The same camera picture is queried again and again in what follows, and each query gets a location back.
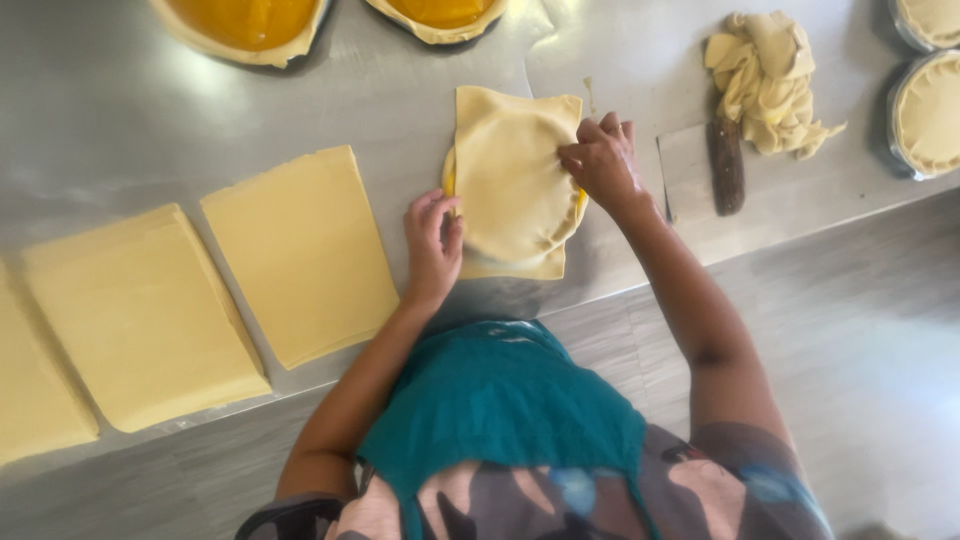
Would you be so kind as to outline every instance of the orange filling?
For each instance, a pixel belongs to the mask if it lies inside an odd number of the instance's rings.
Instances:
[[[493,0],[387,0],[405,16],[433,28],[467,26],[480,18]]]
[[[183,22],[243,51],[265,51],[296,37],[317,0],[167,0]]]

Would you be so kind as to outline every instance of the woman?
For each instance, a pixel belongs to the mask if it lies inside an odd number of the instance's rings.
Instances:
[[[461,265],[462,218],[444,225],[457,200],[435,190],[405,216],[399,307],[238,539],[830,538],[747,329],[639,181],[633,124],[611,112],[577,139],[561,163],[630,241],[689,363],[690,443],[647,426],[537,322],[418,343]]]

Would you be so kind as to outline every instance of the metal table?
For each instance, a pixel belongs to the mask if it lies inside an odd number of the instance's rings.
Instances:
[[[960,184],[958,174],[904,181],[886,162],[886,88],[915,53],[879,0],[514,0],[490,33],[451,48],[421,44],[362,0],[334,0],[312,53],[287,71],[195,53],[169,37],[142,0],[4,8],[0,249],[15,258],[32,243],[180,203],[223,272],[275,392],[135,434],[103,424],[100,441],[20,460],[0,478],[129,447],[337,380],[359,346],[283,370],[198,201],[302,154],[348,143],[402,288],[400,216],[416,195],[438,185],[459,85],[535,97],[572,93],[584,98],[585,113],[617,110],[635,120],[640,169],[662,206],[657,135],[712,115],[715,90],[701,64],[705,37],[730,12],[785,9],[814,47],[817,116],[850,126],[814,160],[772,158],[768,184],[748,194],[738,220],[679,224],[701,260],[733,257]],[[790,168],[789,180],[779,178],[779,168]],[[627,242],[596,205],[567,246],[562,281],[460,283],[439,324],[529,318],[646,283]]]

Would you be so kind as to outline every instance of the woman's right hand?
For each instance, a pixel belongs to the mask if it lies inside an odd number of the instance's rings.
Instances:
[[[561,165],[577,184],[614,219],[636,208],[636,200],[648,194],[636,170],[634,123],[621,123],[616,112],[599,124],[586,118],[577,140],[557,149]]]

